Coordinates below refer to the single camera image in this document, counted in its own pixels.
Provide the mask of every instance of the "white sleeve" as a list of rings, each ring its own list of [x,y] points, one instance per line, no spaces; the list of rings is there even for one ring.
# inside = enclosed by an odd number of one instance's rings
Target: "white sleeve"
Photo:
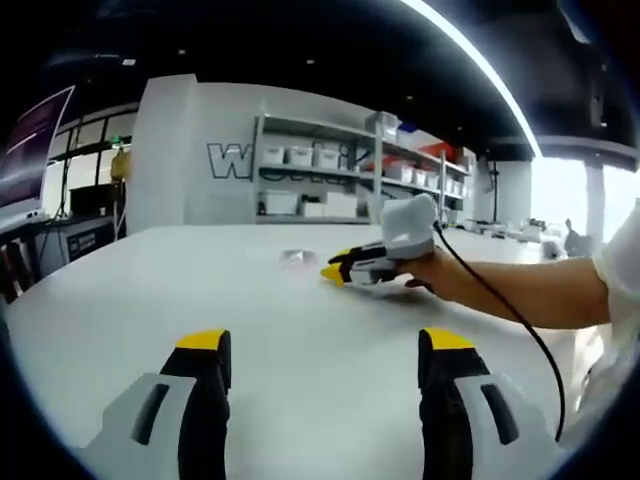
[[[593,257],[609,290],[612,323],[640,309],[640,208],[636,207],[611,241]]]

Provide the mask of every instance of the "white wall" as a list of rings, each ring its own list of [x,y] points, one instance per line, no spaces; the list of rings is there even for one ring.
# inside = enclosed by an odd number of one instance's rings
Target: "white wall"
[[[364,128],[365,119],[373,113],[284,88],[199,84],[193,75],[151,79],[133,133],[132,181],[127,190],[130,231],[164,224],[252,222],[256,185],[246,178],[251,155],[244,159],[236,155],[235,178],[214,178],[210,157],[216,157],[214,163],[226,173],[217,147],[211,145],[237,144],[234,151],[250,151],[255,118],[261,112],[355,128]]]
[[[478,162],[474,176],[475,220],[493,220],[494,192],[491,189],[486,162]],[[519,226],[531,217],[531,162],[497,162],[498,176],[498,221]]]
[[[194,75],[147,83],[133,128],[127,180],[127,226],[132,232],[185,221],[187,183],[199,159],[192,154],[195,88]]]

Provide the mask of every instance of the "window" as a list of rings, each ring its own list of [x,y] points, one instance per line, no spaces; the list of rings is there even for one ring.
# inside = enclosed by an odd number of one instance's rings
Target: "window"
[[[69,141],[70,132],[66,131],[59,135],[56,135],[51,142],[51,149],[49,150],[49,158],[55,157],[67,151],[67,143]]]
[[[74,188],[88,187],[95,184],[97,163],[97,153],[71,159],[67,177],[67,189],[73,190]]]
[[[135,113],[116,115],[109,118],[105,140],[111,140],[114,136],[128,137],[133,135],[133,125],[136,121]]]
[[[532,165],[534,218],[564,224],[571,219],[581,235],[587,228],[587,173],[581,160],[536,158]]]
[[[111,183],[111,161],[116,156],[118,150],[111,148],[102,152],[102,158],[100,159],[100,173],[98,174],[98,183],[105,184]]]
[[[42,187],[42,208],[50,217],[55,216],[60,207],[60,189],[62,187],[62,170],[64,162],[54,163],[47,167]]]
[[[636,206],[640,197],[640,175],[605,165],[604,173],[604,234],[608,242]]]
[[[86,123],[79,128],[74,128],[73,137],[71,137],[71,149],[98,143],[102,136],[103,126],[104,120],[98,120],[97,122]]]

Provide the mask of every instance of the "black ceiling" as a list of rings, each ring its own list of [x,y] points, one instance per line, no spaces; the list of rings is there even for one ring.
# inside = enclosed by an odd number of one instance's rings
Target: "black ceiling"
[[[574,38],[556,2],[428,3],[485,54],[537,135],[635,145],[623,84],[603,69],[594,47]],[[295,88],[386,110],[481,151],[491,139],[521,136],[478,67],[399,0],[101,0],[47,8],[43,18],[25,17],[48,40],[23,46],[29,57],[22,54],[17,71],[33,78],[12,92],[2,136],[11,117],[59,87],[79,86],[69,111],[75,117],[139,100],[149,77],[187,72],[200,81]],[[123,66],[124,58],[136,65]],[[603,98],[597,122],[594,95]]]

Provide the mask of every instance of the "person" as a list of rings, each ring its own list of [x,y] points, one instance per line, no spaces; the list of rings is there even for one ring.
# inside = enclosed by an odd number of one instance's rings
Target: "person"
[[[567,218],[564,222],[567,226],[567,236],[564,239],[564,249],[568,257],[584,257],[589,248],[589,237],[585,237],[576,232],[572,225],[571,219]]]
[[[571,441],[584,439],[613,402],[640,352],[640,208],[592,258],[537,265],[468,262],[534,327],[580,329],[611,324],[604,354],[585,379],[580,407],[568,420]],[[406,285],[506,320],[511,312],[440,249],[407,261]]]

